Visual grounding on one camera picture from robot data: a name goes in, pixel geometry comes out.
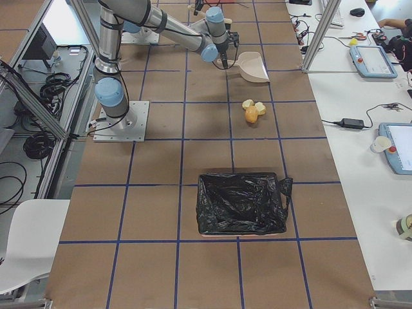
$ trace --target paper cup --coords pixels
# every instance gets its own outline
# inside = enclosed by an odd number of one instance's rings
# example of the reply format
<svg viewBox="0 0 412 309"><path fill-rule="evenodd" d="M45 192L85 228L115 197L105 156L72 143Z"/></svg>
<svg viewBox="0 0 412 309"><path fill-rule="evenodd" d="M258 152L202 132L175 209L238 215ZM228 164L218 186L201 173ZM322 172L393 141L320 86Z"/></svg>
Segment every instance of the paper cup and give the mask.
<svg viewBox="0 0 412 309"><path fill-rule="evenodd" d="M378 136L371 144L371 151L373 153L381 153L383 150L392 146L392 142L385 136Z"/></svg>

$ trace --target power adapter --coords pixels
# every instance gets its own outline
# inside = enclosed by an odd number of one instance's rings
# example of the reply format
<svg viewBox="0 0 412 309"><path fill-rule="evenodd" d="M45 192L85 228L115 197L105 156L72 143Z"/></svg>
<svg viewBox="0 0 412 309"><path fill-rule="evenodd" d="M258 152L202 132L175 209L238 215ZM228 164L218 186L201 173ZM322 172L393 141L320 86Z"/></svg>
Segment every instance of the power adapter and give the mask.
<svg viewBox="0 0 412 309"><path fill-rule="evenodd" d="M346 127L348 129L361 130L365 127L363 120L361 119L352 119L352 118L342 118L341 121L335 121L333 124L336 124L340 127Z"/></svg>

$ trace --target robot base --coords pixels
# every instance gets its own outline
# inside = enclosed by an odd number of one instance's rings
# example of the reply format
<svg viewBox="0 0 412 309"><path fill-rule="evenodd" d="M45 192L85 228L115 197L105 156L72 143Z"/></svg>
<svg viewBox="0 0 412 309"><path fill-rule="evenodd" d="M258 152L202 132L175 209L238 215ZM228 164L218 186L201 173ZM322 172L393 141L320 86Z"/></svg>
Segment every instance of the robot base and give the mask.
<svg viewBox="0 0 412 309"><path fill-rule="evenodd" d="M147 116L149 114L149 101L130 101L130 109L137 116L137 123L125 130L112 130L111 128L97 131L93 137L95 142L144 142ZM99 118L105 118L106 113L102 109ZM95 129L108 127L106 121L98 122Z"/></svg>
<svg viewBox="0 0 412 309"><path fill-rule="evenodd" d="M122 44L135 44L135 45L157 45L159 43L159 34L150 31L149 35L132 35L129 32L122 34Z"/></svg>

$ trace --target black trash bag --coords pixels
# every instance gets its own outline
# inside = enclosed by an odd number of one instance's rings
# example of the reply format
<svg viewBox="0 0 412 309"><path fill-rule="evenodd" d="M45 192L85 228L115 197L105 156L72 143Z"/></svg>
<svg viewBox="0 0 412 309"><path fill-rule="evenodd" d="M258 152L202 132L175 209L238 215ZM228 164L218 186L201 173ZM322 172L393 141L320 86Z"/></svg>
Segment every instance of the black trash bag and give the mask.
<svg viewBox="0 0 412 309"><path fill-rule="evenodd" d="M200 234L247 235L286 232L292 178L275 173L199 175L196 218ZM281 193L286 196L282 205Z"/></svg>

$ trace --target hand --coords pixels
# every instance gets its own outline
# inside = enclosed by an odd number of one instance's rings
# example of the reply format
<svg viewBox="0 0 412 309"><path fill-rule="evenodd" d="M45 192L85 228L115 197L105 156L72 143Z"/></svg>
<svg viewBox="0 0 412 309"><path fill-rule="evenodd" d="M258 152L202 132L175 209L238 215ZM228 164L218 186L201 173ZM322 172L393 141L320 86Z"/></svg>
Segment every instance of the hand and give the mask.
<svg viewBox="0 0 412 309"><path fill-rule="evenodd" d="M387 21L387 19L383 19L381 21L378 21L379 28L385 27L386 26L386 21Z"/></svg>

